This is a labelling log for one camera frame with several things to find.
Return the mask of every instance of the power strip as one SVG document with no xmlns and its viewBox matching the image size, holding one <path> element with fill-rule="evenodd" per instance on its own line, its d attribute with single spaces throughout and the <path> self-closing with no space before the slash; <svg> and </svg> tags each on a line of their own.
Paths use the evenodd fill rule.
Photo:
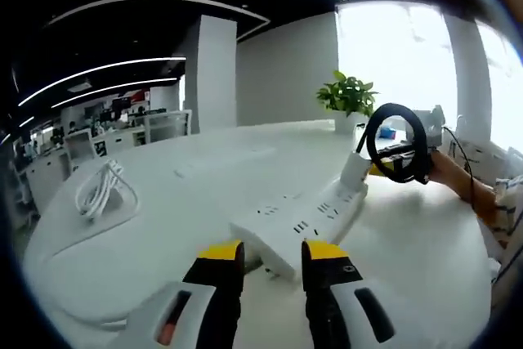
<svg viewBox="0 0 523 349">
<path fill-rule="evenodd" d="M 367 195 L 363 180 L 369 166 L 367 160 L 351 154 L 342 176 L 317 195 L 268 204 L 243 220 L 231 222 L 230 231 L 257 253 L 267 268 L 287 280 L 298 280 L 303 240 L 339 240 Z"/>
</svg>

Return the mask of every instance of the ceiling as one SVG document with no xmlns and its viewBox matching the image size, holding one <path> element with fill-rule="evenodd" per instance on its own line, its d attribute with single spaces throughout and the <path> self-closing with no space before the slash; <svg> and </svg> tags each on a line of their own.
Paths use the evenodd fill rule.
<svg viewBox="0 0 523 349">
<path fill-rule="evenodd" d="M 204 1 L 220 2 L 234 9 Z M 483 14 L 476 0 L 419 1 L 440 4 L 460 13 Z M 51 110 L 51 106 L 78 94 L 68 88 L 86 80 L 92 86 L 90 89 L 96 90 L 184 74 L 183 62 L 170 70 L 164 61 L 122 65 L 59 83 L 18 106 L 42 87 L 87 69 L 127 60 L 183 55 L 177 53 L 177 47 L 187 29 L 203 14 L 236 20 L 238 37 L 244 40 L 294 20 L 333 11 L 337 2 L 339 0 L 8 0 L 9 19 L 3 42 L 10 61 L 4 69 L 5 100 L 0 103 L 0 128 L 14 131 L 30 116 L 47 119 L 56 115 L 59 111 Z M 265 20 L 270 22 L 244 36 Z M 135 85 L 122 89 L 136 88 Z"/>
</svg>

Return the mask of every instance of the desk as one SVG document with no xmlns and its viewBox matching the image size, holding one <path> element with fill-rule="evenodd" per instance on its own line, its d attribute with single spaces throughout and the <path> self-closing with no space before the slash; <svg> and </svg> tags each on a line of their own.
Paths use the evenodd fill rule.
<svg viewBox="0 0 523 349">
<path fill-rule="evenodd" d="M 53 149 L 41 154 L 25 168 L 34 204 L 40 215 L 69 176 L 69 161 L 65 149 Z"/>
<path fill-rule="evenodd" d="M 144 145 L 113 155 L 140 196 L 139 215 L 43 262 L 78 235 L 74 192 L 103 159 L 82 165 L 59 189 L 25 253 L 24 272 L 52 322 L 74 347 L 114 332 L 71 320 L 130 311 L 199 251 L 229 239 L 228 221 L 283 195 L 317 192 L 340 173 L 353 141 L 329 121 L 235 128 Z M 471 209 L 439 184 L 369 177 L 362 213 L 341 242 L 361 273 L 387 282 L 449 338 L 470 342 L 489 317 L 490 275 Z M 312 348 L 302 289 L 263 269 L 245 277 L 235 347 Z"/>
<path fill-rule="evenodd" d="M 108 131 L 105 134 L 92 138 L 96 152 L 105 152 L 103 155 L 112 155 L 119 151 L 139 146 L 138 135 L 145 134 L 145 127 L 124 128 L 123 130 Z"/>
</svg>

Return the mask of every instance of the white flower pot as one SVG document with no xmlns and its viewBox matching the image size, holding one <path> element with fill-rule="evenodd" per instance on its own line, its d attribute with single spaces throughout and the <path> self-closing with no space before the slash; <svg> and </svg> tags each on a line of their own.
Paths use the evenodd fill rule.
<svg viewBox="0 0 523 349">
<path fill-rule="evenodd" d="M 354 135 L 354 130 L 357 124 L 367 123 L 369 118 L 364 114 L 352 112 L 348 116 L 341 110 L 334 112 L 334 132 L 337 134 Z"/>
</svg>

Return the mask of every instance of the white cable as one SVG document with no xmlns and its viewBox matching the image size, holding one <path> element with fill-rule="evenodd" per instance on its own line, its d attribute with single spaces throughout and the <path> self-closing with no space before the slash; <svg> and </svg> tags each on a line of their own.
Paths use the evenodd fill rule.
<svg viewBox="0 0 523 349">
<path fill-rule="evenodd" d="M 121 179 L 123 168 L 113 159 L 107 161 L 101 169 L 92 177 L 89 177 L 76 191 L 74 202 L 76 209 L 89 220 L 95 220 L 101 216 L 109 200 L 110 192 Z M 83 196 L 84 189 L 92 182 L 94 177 L 99 177 L 98 184 Z"/>
</svg>

